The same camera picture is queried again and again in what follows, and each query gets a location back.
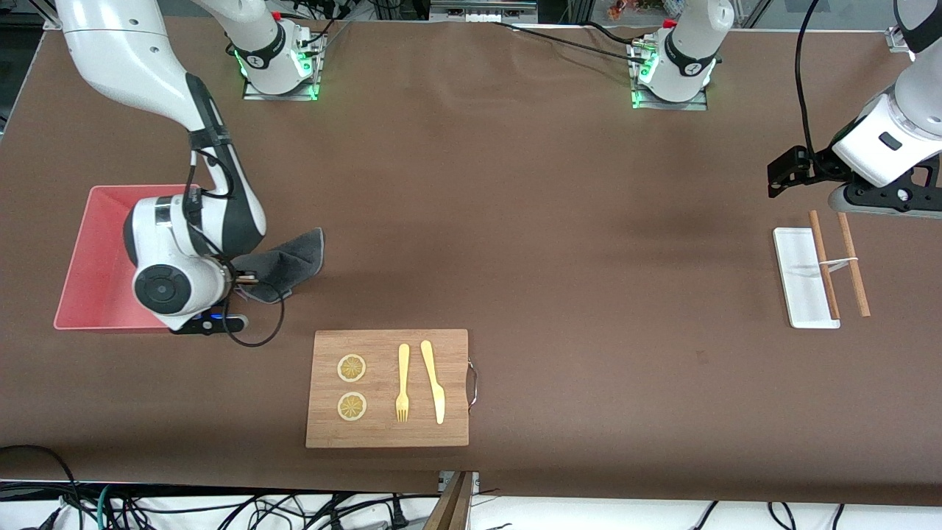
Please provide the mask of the wooden cutting board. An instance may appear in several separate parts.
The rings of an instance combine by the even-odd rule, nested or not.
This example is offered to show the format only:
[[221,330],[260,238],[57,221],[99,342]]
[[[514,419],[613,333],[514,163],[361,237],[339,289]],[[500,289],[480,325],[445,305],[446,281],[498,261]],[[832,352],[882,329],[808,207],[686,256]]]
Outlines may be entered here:
[[[445,420],[437,425],[420,343],[433,343]],[[398,423],[398,346],[411,348],[409,419]],[[366,360],[366,373],[343,382],[337,362],[348,353]],[[469,443],[469,334],[464,329],[321,330],[315,335],[305,444],[308,448],[439,448]],[[347,422],[336,411],[347,392],[366,396],[363,418]]]

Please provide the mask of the white rectangular tray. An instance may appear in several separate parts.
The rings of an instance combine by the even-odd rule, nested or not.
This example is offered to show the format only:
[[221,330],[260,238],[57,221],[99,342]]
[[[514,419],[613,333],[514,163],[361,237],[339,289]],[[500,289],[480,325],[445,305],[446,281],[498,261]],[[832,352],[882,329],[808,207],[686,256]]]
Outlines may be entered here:
[[779,264],[788,322],[796,329],[835,330],[820,261],[810,227],[777,227],[773,243]]

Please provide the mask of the wooden dowel rod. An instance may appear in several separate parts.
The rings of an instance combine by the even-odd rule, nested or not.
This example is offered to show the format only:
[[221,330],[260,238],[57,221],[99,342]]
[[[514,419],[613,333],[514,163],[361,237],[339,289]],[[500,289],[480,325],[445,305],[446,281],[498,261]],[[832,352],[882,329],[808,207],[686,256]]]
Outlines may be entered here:
[[830,264],[828,263],[829,259],[826,254],[824,238],[822,237],[820,217],[818,217],[818,212],[815,211],[815,209],[810,211],[808,217],[810,218],[810,228],[815,245],[815,257],[817,258],[818,268],[820,269],[822,285],[824,285],[829,314],[832,319],[838,321],[840,319],[840,313],[837,304],[837,295],[835,294],[833,279],[831,278],[829,268]]
[[850,222],[848,221],[847,215],[843,211],[837,212],[837,220],[844,247],[847,252],[846,263],[850,269],[854,297],[855,300],[857,300],[857,306],[861,317],[867,318],[871,316],[871,309],[869,308],[867,292],[865,292],[859,258],[857,256],[857,248],[855,248],[854,239],[852,238],[851,234]]

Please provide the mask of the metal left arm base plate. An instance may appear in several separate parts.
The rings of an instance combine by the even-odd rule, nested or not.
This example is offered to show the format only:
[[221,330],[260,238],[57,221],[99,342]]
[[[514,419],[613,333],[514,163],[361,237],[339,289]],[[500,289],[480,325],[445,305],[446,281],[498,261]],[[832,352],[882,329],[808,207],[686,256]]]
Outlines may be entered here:
[[635,110],[705,111],[709,108],[707,94],[703,88],[689,101],[670,102],[657,97],[649,87],[639,83],[632,85],[631,103]]

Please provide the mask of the small aluminium bracket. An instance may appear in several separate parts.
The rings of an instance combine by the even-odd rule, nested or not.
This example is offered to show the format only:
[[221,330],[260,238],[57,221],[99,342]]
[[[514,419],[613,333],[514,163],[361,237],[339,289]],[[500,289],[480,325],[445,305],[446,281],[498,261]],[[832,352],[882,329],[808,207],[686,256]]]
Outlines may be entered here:
[[[438,493],[444,493],[447,489],[447,486],[450,485],[452,479],[457,476],[458,472],[454,470],[442,470],[438,475],[437,481],[437,491]],[[472,496],[478,495],[481,493],[481,483],[480,483],[480,473],[478,472],[469,472],[469,476],[472,479],[471,493]]]

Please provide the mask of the grey electronics box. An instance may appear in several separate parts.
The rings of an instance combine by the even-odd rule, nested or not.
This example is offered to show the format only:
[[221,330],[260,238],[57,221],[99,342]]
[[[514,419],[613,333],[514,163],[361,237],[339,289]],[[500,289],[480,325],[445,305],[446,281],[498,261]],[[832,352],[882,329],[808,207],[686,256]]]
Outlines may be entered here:
[[428,0],[429,21],[538,24],[537,0]]

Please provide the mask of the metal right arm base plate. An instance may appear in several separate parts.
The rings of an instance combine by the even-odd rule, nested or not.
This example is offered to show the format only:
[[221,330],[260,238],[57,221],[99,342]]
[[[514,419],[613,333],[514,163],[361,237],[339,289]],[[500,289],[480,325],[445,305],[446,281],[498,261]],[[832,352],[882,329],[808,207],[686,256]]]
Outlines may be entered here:
[[249,81],[244,83],[243,99],[255,101],[293,101],[293,102],[313,102],[319,99],[320,75],[313,75],[311,78],[304,79],[297,87],[288,93],[267,94],[261,93],[253,87]]

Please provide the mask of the yellow plastic fork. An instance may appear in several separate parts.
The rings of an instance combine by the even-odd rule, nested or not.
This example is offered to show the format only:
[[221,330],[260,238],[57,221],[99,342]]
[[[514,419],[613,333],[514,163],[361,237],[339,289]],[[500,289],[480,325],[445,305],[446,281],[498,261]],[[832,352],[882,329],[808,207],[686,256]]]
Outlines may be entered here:
[[403,343],[398,346],[398,393],[396,397],[396,415],[398,423],[406,423],[409,419],[409,365],[411,348]]

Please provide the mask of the red and grey cloth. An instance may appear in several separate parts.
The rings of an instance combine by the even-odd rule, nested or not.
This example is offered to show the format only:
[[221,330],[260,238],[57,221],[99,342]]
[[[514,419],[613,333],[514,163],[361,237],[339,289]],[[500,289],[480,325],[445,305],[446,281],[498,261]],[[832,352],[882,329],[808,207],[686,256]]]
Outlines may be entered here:
[[319,274],[324,251],[324,233],[317,227],[269,251],[239,256],[233,265],[239,272],[253,274],[257,283],[240,285],[238,293],[263,304],[289,298],[296,286]]

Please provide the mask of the brown wooden beam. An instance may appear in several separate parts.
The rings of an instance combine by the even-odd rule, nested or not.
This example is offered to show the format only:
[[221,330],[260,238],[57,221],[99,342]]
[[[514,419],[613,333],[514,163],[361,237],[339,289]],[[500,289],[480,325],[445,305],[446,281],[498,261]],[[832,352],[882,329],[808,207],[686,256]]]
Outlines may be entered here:
[[439,497],[422,530],[467,530],[473,496],[472,479],[467,470],[461,470]]

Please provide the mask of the yellow plastic knife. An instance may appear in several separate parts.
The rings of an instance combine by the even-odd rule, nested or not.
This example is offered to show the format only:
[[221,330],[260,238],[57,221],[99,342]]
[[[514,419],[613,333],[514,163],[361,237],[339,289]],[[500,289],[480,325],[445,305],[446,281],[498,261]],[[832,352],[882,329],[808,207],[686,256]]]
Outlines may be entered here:
[[433,406],[436,419],[435,422],[437,425],[441,425],[445,420],[445,390],[444,387],[438,382],[433,343],[431,343],[430,340],[422,340],[420,343],[420,349],[426,366],[428,380],[430,380],[431,392],[433,393]]

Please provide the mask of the pink plastic bin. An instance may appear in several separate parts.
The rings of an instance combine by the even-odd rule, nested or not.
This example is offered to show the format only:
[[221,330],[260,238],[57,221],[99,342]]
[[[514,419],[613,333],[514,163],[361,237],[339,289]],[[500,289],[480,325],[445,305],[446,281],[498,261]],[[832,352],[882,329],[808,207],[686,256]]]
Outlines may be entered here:
[[95,185],[88,194],[53,326],[98,334],[168,334],[132,294],[135,266],[122,228],[138,200],[181,194],[183,185]]

